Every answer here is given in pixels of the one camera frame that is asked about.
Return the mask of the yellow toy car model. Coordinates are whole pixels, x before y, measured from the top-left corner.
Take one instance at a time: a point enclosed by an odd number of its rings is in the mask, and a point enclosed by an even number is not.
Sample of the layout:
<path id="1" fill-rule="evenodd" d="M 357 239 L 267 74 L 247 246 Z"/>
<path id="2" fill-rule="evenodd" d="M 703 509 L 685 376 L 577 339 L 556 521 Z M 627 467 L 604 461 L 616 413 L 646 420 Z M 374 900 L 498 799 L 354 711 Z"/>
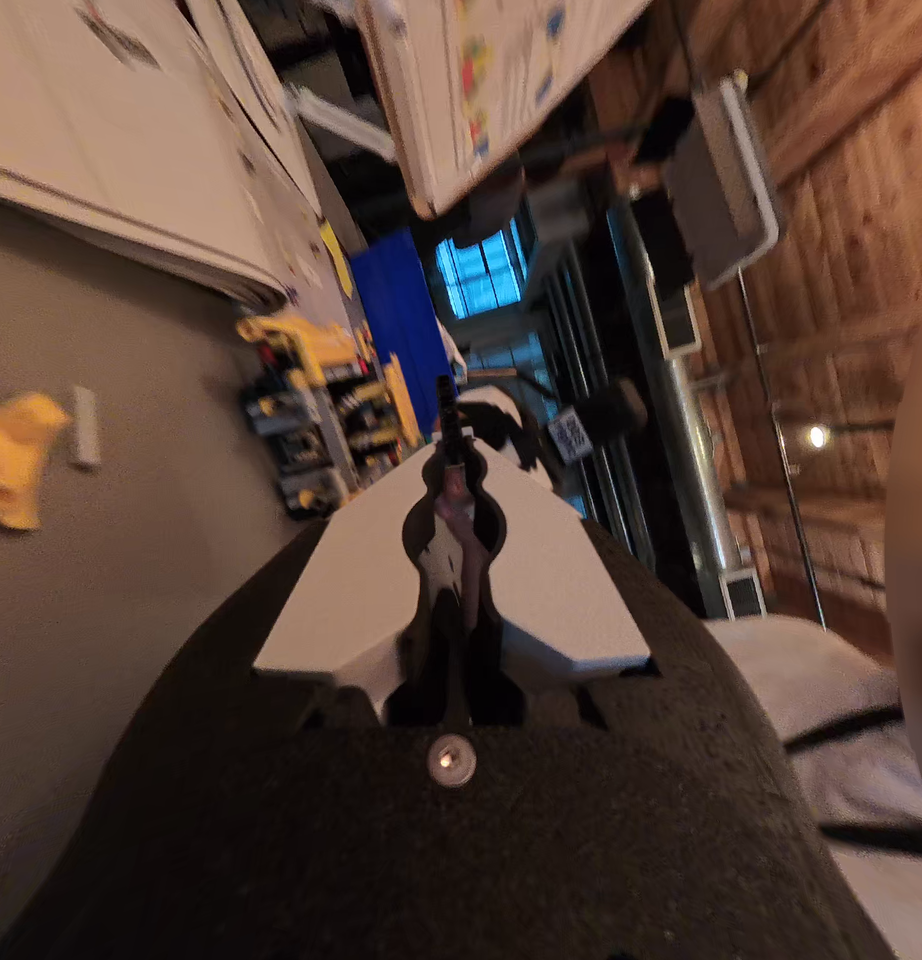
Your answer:
<path id="1" fill-rule="evenodd" d="M 284 313 L 240 318 L 236 330 L 260 362 L 240 406 L 293 520 L 329 517 L 424 445 L 399 361 L 382 357 L 365 321 Z"/>

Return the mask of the silver ventilation duct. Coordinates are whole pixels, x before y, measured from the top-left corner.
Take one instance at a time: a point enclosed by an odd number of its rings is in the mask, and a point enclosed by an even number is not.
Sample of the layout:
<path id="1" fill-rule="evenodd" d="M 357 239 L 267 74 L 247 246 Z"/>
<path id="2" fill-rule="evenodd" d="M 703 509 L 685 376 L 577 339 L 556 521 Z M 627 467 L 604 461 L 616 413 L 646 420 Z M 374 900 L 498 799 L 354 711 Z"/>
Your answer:
<path id="1" fill-rule="evenodd" d="M 656 284 L 655 274 L 626 200 L 614 215 L 612 235 L 616 253 L 625 252 L 627 257 L 624 279 L 630 286 L 635 337 L 657 410 L 706 616 L 728 619 L 718 575 L 744 565 L 721 495 L 710 430 L 691 382 L 690 362 L 699 353 L 670 361 L 661 356 L 648 296 L 648 285 Z"/>

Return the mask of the open instruction booklet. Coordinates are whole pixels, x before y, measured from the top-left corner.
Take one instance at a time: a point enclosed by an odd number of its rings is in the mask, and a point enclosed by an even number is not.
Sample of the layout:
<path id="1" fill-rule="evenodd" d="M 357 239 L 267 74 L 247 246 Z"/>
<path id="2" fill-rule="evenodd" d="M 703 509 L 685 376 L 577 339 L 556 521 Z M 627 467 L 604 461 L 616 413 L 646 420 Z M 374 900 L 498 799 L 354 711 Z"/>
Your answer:
<path id="1" fill-rule="evenodd" d="M 0 199 L 263 314 L 330 287 L 298 128 L 238 2 L 0 1 Z"/>

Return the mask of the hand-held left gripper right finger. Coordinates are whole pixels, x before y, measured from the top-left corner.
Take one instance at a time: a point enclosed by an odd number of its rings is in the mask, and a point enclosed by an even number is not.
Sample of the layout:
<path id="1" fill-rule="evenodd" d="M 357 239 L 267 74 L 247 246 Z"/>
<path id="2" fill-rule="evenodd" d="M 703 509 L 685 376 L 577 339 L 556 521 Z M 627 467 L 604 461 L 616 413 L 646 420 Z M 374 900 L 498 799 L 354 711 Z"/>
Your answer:
<path id="1" fill-rule="evenodd" d="M 470 725 L 520 725 L 530 694 L 641 671 L 651 651 L 579 514 L 479 439 L 467 518 Z"/>

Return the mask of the printed instruction sheet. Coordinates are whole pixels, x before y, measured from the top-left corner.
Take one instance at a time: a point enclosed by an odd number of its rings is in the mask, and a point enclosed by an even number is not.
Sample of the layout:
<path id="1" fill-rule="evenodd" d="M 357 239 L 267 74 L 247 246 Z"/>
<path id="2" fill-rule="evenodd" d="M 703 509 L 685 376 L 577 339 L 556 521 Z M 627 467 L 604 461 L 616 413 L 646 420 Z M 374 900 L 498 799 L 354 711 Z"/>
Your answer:
<path id="1" fill-rule="evenodd" d="M 451 171 L 473 175 L 517 151 L 647 6 L 444 2 Z"/>

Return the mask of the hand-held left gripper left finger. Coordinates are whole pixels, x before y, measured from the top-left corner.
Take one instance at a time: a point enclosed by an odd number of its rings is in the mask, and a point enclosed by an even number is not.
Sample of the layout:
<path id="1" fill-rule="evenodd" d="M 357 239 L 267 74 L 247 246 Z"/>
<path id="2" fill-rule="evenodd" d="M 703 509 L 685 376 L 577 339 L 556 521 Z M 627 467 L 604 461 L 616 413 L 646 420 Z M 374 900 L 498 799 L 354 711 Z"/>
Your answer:
<path id="1" fill-rule="evenodd" d="M 398 642 L 419 607 L 403 528 L 427 494 L 426 445 L 338 510 L 299 575 L 253 669 L 363 691 L 378 718 L 404 681 Z"/>

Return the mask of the grey desk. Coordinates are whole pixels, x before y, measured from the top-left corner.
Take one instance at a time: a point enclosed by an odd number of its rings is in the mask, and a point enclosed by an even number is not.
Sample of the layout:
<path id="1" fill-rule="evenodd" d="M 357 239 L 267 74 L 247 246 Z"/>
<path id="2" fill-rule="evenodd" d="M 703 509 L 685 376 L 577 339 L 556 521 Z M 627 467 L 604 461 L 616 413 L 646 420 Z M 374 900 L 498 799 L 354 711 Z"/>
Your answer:
<path id="1" fill-rule="evenodd" d="M 316 533 L 235 410 L 219 294 L 0 202 L 0 401 L 94 391 L 97 472 L 49 458 L 0 530 L 0 958 L 367 958 L 286 787 L 310 695 L 251 675 Z"/>

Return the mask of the instruction sheet on wooden stand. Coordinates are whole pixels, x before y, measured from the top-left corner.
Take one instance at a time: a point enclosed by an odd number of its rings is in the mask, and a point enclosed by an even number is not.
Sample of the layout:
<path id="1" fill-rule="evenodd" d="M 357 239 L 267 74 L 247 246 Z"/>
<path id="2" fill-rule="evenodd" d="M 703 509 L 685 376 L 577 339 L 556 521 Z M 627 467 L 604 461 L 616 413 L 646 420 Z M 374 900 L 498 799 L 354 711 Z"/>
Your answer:
<path id="1" fill-rule="evenodd" d="M 444 2 L 354 2 L 387 130 L 306 86 L 288 86 L 289 102 L 302 119 L 396 163 L 414 210 L 428 220 L 453 208 L 516 152 L 474 174 L 450 169 Z"/>

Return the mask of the grey toy beam piece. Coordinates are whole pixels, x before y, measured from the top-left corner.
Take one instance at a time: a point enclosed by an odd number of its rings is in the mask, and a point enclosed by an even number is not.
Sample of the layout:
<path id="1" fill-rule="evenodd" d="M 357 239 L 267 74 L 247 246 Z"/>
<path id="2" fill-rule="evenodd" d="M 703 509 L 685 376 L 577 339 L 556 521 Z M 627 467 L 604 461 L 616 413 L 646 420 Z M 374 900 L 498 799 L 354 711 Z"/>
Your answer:
<path id="1" fill-rule="evenodd" d="M 71 463 L 77 469 L 95 472 L 103 458 L 100 442 L 99 404 L 93 390 L 72 387 Z"/>

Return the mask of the blue plastic bin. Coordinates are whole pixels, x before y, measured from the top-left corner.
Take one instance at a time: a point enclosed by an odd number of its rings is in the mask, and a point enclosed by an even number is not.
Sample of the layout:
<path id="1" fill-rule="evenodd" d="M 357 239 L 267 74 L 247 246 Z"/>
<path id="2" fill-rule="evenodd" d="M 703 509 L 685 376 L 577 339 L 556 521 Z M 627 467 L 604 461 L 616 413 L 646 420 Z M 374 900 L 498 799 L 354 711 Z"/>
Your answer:
<path id="1" fill-rule="evenodd" d="M 452 371 L 414 238 L 406 228 L 389 234 L 356 254 L 350 267 L 381 361 L 396 356 L 427 428 L 438 414 L 438 379 Z"/>

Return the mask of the white air vent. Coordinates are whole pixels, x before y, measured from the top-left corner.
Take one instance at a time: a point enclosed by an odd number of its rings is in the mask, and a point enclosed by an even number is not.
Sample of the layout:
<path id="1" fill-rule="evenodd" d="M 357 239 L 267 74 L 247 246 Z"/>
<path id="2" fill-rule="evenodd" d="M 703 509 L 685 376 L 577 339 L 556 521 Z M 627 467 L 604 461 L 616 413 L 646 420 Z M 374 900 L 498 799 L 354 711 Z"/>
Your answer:
<path id="1" fill-rule="evenodd" d="M 662 358 L 670 361 L 698 354 L 703 345 L 690 289 L 684 286 L 662 296 L 651 282 L 648 296 Z"/>
<path id="2" fill-rule="evenodd" d="M 761 582 L 753 566 L 723 571 L 718 575 L 718 582 L 728 619 L 767 615 Z"/>

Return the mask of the grey hanging light panel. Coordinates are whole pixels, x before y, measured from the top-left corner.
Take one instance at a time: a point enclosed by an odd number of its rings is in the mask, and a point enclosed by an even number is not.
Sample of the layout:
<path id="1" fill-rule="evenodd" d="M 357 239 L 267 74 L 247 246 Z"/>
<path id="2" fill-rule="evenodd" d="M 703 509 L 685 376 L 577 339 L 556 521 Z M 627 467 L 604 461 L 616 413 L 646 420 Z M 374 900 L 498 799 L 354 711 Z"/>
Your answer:
<path id="1" fill-rule="evenodd" d="M 785 219 L 742 71 L 692 95 L 694 116 L 663 181 L 695 278 L 735 279 L 778 245 Z"/>

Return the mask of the yellow toy panel piece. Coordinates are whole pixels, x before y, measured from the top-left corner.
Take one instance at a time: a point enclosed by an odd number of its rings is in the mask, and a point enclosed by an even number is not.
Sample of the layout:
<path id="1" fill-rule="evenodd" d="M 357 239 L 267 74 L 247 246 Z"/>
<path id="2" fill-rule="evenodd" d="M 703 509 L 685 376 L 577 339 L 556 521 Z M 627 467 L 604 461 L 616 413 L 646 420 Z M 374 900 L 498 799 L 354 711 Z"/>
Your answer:
<path id="1" fill-rule="evenodd" d="M 0 403 L 0 526 L 39 528 L 38 496 L 46 462 L 70 416 L 42 392 Z"/>

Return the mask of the blue lit window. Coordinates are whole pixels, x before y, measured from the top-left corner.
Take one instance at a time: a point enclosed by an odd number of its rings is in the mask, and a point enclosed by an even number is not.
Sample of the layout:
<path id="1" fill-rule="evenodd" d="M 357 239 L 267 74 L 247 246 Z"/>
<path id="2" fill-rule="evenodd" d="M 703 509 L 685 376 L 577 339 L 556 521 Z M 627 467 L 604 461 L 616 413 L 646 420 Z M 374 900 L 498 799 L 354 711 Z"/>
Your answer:
<path id="1" fill-rule="evenodd" d="M 474 246 L 443 240 L 435 262 L 456 320 L 522 302 L 527 263 L 515 220 Z"/>

